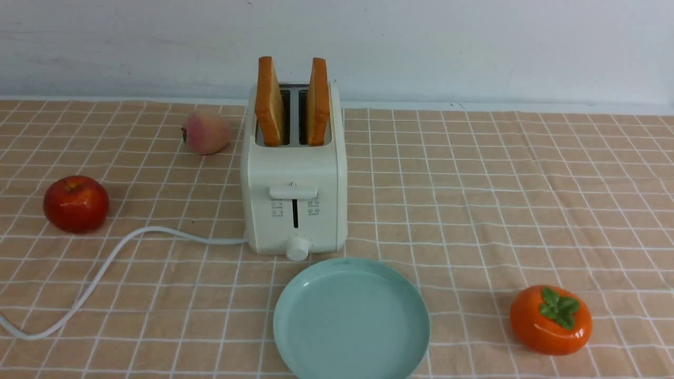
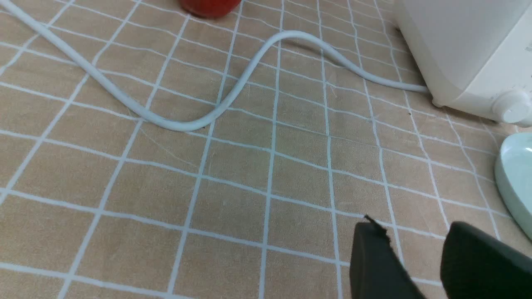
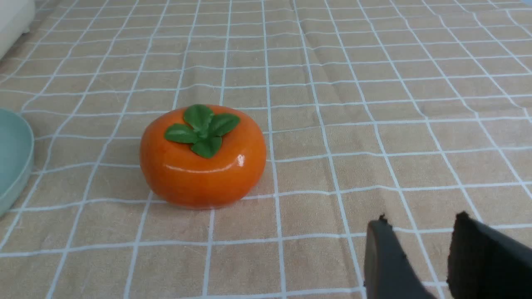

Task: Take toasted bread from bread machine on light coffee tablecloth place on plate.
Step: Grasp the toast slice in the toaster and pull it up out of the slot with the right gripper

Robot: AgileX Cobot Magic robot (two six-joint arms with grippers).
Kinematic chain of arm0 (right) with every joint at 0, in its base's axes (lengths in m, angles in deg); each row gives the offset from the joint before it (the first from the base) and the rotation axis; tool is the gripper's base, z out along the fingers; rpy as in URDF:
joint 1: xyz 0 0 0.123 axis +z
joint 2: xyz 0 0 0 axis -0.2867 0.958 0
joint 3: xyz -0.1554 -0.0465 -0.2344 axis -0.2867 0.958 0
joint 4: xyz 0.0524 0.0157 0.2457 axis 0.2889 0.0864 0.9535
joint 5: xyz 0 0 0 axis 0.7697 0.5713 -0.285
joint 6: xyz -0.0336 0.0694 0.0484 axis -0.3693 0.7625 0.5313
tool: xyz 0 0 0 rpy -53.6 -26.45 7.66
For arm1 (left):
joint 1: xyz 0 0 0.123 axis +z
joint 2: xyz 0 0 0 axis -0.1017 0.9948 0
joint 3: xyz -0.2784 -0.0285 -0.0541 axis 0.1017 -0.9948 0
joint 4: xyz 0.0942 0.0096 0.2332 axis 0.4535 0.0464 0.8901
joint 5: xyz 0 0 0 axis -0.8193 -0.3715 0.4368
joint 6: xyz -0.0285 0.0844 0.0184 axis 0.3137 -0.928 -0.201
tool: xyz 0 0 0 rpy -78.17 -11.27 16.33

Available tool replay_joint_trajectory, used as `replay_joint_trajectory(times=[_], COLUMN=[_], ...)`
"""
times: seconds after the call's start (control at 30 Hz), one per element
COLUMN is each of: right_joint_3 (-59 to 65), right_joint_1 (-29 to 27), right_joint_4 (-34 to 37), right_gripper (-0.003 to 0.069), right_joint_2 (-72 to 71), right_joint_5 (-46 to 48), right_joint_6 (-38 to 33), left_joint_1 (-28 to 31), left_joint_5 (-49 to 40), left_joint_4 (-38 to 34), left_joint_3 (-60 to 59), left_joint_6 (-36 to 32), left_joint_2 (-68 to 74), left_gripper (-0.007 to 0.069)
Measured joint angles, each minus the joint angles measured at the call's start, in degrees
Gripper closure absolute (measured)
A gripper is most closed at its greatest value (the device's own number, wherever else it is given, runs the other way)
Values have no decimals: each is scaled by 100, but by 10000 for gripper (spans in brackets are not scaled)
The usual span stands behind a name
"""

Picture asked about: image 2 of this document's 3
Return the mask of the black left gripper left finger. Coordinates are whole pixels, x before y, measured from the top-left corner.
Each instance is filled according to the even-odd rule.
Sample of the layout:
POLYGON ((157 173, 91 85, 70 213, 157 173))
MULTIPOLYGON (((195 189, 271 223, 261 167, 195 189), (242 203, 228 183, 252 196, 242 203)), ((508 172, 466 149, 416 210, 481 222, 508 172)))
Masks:
POLYGON ((353 299, 424 299, 377 221, 365 215, 354 228, 350 264, 353 299))

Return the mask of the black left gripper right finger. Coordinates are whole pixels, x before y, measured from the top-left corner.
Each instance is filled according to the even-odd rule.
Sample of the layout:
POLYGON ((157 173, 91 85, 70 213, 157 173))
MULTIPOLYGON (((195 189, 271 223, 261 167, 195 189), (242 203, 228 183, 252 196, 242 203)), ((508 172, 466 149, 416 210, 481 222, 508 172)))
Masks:
POLYGON ((449 299, 530 299, 532 260, 481 229, 455 221, 440 267, 449 299))

